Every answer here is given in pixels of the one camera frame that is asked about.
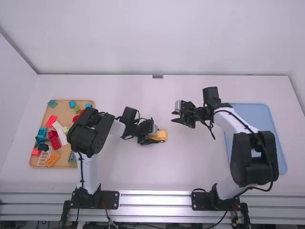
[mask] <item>white table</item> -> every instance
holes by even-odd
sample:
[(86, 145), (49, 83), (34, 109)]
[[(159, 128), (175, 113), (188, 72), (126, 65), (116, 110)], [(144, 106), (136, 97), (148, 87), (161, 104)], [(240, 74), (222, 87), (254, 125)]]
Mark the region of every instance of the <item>white table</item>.
[[(99, 173), (102, 189), (123, 194), (119, 209), (111, 211), (117, 221), (217, 222), (223, 212), (192, 211), (189, 194), (196, 187), (209, 190), (229, 173), (224, 134), (215, 126), (214, 141), (203, 125), (190, 129), (170, 122), (176, 100), (201, 106), (202, 89), (208, 86), (218, 87), (223, 102), (265, 103), (272, 113), (288, 172), (270, 193), (251, 191), (242, 197), (251, 221), (304, 224), (305, 118), (288, 77), (216, 75), (165, 75), (162, 80), (151, 75), (39, 76), (0, 173), (0, 200), (14, 203), (0, 206), (0, 220), (59, 220), (77, 171), (33, 169), (28, 161), (47, 102), (80, 98), (93, 99), (99, 111), (115, 116), (125, 106), (134, 107), (168, 131), (166, 143), (149, 146), (108, 137), (99, 154)], [(69, 219), (75, 216), (72, 210)], [(81, 210), (82, 220), (106, 218), (102, 210)]]

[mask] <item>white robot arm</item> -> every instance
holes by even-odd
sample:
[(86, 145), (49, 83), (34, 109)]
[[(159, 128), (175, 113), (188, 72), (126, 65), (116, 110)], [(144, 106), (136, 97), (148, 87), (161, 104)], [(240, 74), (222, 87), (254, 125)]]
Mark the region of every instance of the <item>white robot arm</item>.
[[(210, 130), (212, 137), (213, 123), (225, 132), (234, 135), (231, 154), (231, 174), (212, 187), (217, 200), (237, 197), (248, 189), (264, 190), (257, 185), (270, 182), (269, 191), (278, 179), (278, 163), (275, 137), (270, 131), (260, 131), (242, 119), (228, 103), (221, 103), (217, 87), (203, 89), (203, 107), (195, 107), (192, 102), (178, 100), (175, 111), (179, 118), (172, 122), (195, 128), (197, 121)], [(260, 157), (252, 158), (251, 150), (261, 152)]]

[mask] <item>yellow toy block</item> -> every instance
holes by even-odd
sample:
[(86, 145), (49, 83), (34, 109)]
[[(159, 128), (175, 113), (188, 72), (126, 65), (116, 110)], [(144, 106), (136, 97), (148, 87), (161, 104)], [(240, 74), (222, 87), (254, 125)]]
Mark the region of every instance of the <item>yellow toy block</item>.
[(166, 130), (158, 130), (158, 133), (156, 135), (148, 135), (148, 137), (159, 142), (166, 142), (167, 132)]
[(53, 153), (49, 159), (46, 161), (47, 167), (52, 167), (59, 159), (59, 155), (57, 153)]

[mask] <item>toy brick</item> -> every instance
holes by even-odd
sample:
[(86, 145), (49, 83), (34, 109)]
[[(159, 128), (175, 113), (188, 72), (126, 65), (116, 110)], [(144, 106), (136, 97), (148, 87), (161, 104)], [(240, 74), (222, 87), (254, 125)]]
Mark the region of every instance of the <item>toy brick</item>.
[(62, 128), (62, 130), (63, 130), (63, 132), (65, 133), (65, 135), (67, 135), (67, 133), (68, 133), (68, 131), (69, 131), (69, 128), (66, 127), (66, 126), (64, 126), (64, 127)]
[(57, 129), (62, 129), (62, 125), (58, 121), (55, 121), (52, 126), (55, 128), (56, 131)]
[(58, 133), (55, 131), (55, 130), (50, 130), (48, 132), (48, 137), (51, 138), (51, 137), (57, 137), (58, 136)]
[(61, 147), (61, 144), (57, 137), (51, 137), (50, 140), (54, 150), (58, 150)]
[(76, 105), (74, 107), (74, 111), (75, 111), (75, 113), (79, 114), (81, 112), (81, 108), (78, 105)]
[(52, 167), (59, 159), (59, 155), (57, 153), (53, 153), (49, 159), (46, 161), (47, 167)]
[(70, 154), (69, 154), (68, 163), (69, 164), (74, 164), (74, 163), (76, 163), (76, 161), (77, 161), (77, 158), (76, 158), (74, 152), (71, 151)]
[(50, 107), (52, 107), (52, 108), (55, 108), (56, 106), (57, 106), (57, 103), (54, 101), (54, 100), (50, 100), (49, 102), (48, 102), (48, 105), (50, 106)]
[(65, 145), (69, 144), (68, 141), (67, 141), (67, 136), (63, 132), (62, 128), (58, 129), (57, 133), (58, 133), (58, 137), (59, 137), (59, 140), (61, 141), (62, 146), (65, 146)]
[(39, 138), (39, 140), (43, 140), (47, 134), (48, 128), (43, 127), (43, 128), (39, 128), (39, 131), (37, 133), (37, 137)]
[(38, 149), (33, 149), (32, 150), (32, 155), (40, 156), (40, 154), (41, 154), (41, 150), (38, 150)]
[(74, 116), (72, 121), (75, 123), (79, 117), (80, 117), (79, 115)]
[(47, 127), (51, 127), (52, 124), (56, 121), (56, 119), (57, 119), (56, 116), (51, 115), (50, 118), (49, 118), (49, 120), (48, 120), (47, 123), (46, 123), (46, 126), (47, 126)]
[(48, 151), (49, 150), (49, 146), (47, 144), (39, 144), (38, 150), (40, 150), (40, 151)]
[(70, 101), (70, 102), (69, 102), (69, 107), (70, 107), (71, 109), (73, 109), (75, 106), (76, 106), (76, 102), (74, 102), (74, 101)]

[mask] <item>teal toy brick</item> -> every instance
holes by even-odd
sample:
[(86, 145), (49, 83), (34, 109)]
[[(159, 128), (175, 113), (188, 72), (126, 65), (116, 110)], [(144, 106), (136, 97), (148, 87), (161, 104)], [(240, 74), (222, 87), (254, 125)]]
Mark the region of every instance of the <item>teal toy brick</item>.
[(78, 106), (78, 105), (76, 105), (75, 107), (74, 107), (74, 111), (75, 111), (75, 113), (79, 113), (79, 112), (81, 112), (81, 108)]
[(43, 140), (46, 137), (47, 131), (48, 131), (47, 127), (39, 128), (39, 131), (37, 133), (37, 137), (39, 138), (39, 140)]
[(76, 102), (74, 102), (74, 101), (70, 101), (70, 102), (69, 102), (69, 107), (70, 107), (71, 109), (73, 109), (75, 106), (76, 106)]
[(57, 106), (57, 103), (54, 101), (54, 100), (50, 100), (49, 102), (48, 102), (48, 105), (50, 106), (50, 107), (52, 107), (52, 108), (55, 108), (56, 106)]

